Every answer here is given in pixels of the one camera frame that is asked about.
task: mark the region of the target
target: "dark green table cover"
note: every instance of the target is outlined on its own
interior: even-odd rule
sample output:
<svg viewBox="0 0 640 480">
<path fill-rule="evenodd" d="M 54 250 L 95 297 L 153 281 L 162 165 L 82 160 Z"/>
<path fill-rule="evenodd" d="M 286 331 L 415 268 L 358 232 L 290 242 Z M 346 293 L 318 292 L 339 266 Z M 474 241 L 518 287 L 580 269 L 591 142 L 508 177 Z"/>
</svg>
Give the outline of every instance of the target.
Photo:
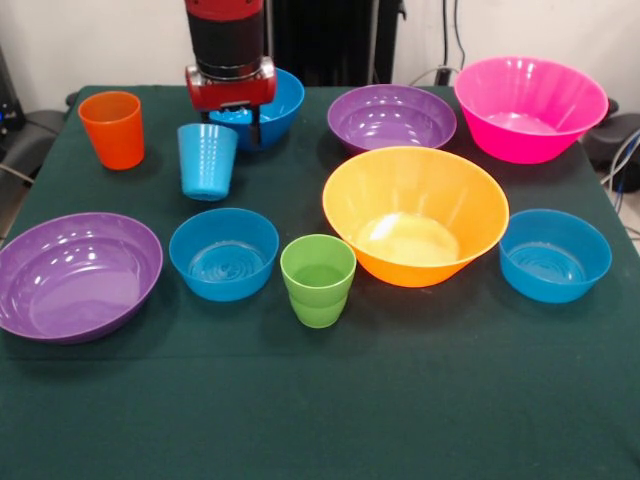
<svg viewBox="0 0 640 480">
<path fill-rule="evenodd" d="M 104 88 L 85 88 L 80 100 Z M 309 88 L 290 134 L 240 154 L 232 193 L 180 191 L 176 128 L 198 121 L 180 87 L 142 100 L 147 156 L 103 169 L 75 112 L 11 237 L 81 211 L 130 215 L 165 247 L 214 206 L 268 216 L 282 245 L 331 232 L 321 192 L 345 154 L 326 124 L 344 89 Z M 344 315 L 314 331 L 291 311 L 278 269 L 233 304 L 196 298 L 172 268 L 125 327 L 60 347 L 0 335 L 0 479 L 640 478 L 640 262 L 576 144 L 515 166 L 473 144 L 458 113 L 446 149 L 472 159 L 513 212 L 566 210 L 611 242 L 610 273 L 565 306 L 535 303 L 500 275 L 495 249 L 418 290 L 361 268 Z"/>
</svg>

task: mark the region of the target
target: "plastic cup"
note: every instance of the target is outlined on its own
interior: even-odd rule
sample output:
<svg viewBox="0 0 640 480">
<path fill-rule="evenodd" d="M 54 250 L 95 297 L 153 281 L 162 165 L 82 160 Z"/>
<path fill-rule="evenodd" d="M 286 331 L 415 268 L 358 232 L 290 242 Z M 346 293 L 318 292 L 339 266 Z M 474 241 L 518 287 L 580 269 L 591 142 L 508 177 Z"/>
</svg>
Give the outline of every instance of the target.
<svg viewBox="0 0 640 480">
<path fill-rule="evenodd" d="M 103 92 L 78 107 L 100 162 L 111 170 L 127 170 L 144 158 L 140 99 L 128 92 Z"/>
<path fill-rule="evenodd" d="M 338 320 L 356 271 L 349 245 L 330 235 L 300 237 L 283 250 L 280 268 L 300 322 L 325 328 Z"/>
<path fill-rule="evenodd" d="M 229 195 L 238 134 L 221 125 L 192 123 L 178 129 L 182 192 L 195 200 Z"/>
</svg>

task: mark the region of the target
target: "orange bowl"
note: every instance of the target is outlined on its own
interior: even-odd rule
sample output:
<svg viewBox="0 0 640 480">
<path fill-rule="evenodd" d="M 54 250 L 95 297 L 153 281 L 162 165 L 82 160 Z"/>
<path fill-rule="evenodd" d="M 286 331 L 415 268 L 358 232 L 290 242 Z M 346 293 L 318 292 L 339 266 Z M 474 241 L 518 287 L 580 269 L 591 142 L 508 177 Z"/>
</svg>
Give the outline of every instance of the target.
<svg viewBox="0 0 640 480">
<path fill-rule="evenodd" d="M 426 147 L 351 158 L 327 180 L 322 205 L 360 265 L 401 287 L 447 280 L 491 250 L 509 223 L 507 197 L 491 175 Z"/>
</svg>

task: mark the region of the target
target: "bowl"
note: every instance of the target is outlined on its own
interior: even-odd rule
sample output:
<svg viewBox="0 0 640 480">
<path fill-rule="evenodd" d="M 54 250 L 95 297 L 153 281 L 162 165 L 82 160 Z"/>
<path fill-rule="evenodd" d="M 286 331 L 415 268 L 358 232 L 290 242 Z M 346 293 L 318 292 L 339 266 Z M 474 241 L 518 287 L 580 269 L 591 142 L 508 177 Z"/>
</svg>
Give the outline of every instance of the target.
<svg viewBox="0 0 640 480">
<path fill-rule="evenodd" d="M 426 147 L 352 157 L 327 180 L 322 203 L 362 267 L 402 287 L 447 280 L 495 246 L 509 221 L 507 198 L 487 172 Z"/>
<path fill-rule="evenodd" d="M 376 148 L 438 148 L 456 131 L 456 115 L 440 97 L 415 87 L 369 85 L 338 97 L 327 114 L 329 128 L 357 155 Z"/>
<path fill-rule="evenodd" d="M 262 144 L 251 140 L 249 125 L 251 112 L 245 108 L 236 111 L 211 112 L 209 118 L 238 133 L 238 149 L 255 152 L 273 147 L 289 131 L 304 100 L 304 86 L 294 75 L 276 68 L 276 93 L 273 101 L 260 107 L 260 133 Z"/>
<path fill-rule="evenodd" d="M 519 164 L 556 158 L 609 108 L 587 75 L 533 57 L 476 62 L 460 72 L 454 90 L 478 147 Z"/>
<path fill-rule="evenodd" d="M 0 251 L 0 327 L 46 343 L 105 336 L 129 320 L 162 269 L 145 225 L 114 213 L 49 220 Z"/>
<path fill-rule="evenodd" d="M 500 241 L 505 279 L 539 302 L 577 300 L 604 277 L 611 261 L 611 248 L 595 227 L 557 210 L 514 214 Z"/>
<path fill-rule="evenodd" d="M 267 283 L 279 242 L 278 231 L 262 215 L 217 208 L 180 225 L 169 242 L 169 256 L 193 293 L 231 302 Z"/>
</svg>

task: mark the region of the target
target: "blue bowl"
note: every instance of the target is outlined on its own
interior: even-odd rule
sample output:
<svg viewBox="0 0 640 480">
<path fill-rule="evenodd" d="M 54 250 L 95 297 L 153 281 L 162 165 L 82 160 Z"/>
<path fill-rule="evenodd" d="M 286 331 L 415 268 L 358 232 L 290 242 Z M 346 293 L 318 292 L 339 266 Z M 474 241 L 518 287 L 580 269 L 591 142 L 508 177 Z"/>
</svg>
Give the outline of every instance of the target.
<svg viewBox="0 0 640 480">
<path fill-rule="evenodd" d="M 609 271 L 609 243 L 581 218 L 556 210 L 511 216 L 500 241 L 500 267 L 509 284 L 539 302 L 567 303 Z"/>
<path fill-rule="evenodd" d="M 218 125 L 232 128 L 238 133 L 238 149 L 243 151 L 261 151 L 271 148 L 291 128 L 296 119 L 302 101 L 304 86 L 295 76 L 280 68 L 276 69 L 276 94 L 273 102 L 260 107 L 260 132 L 262 144 L 255 146 L 251 142 L 249 124 L 251 112 L 240 109 L 235 112 L 211 112 L 209 118 Z"/>
<path fill-rule="evenodd" d="M 278 231 L 262 215 L 218 208 L 180 225 L 169 242 L 169 256 L 193 293 L 231 302 L 267 283 L 279 245 Z"/>
</svg>

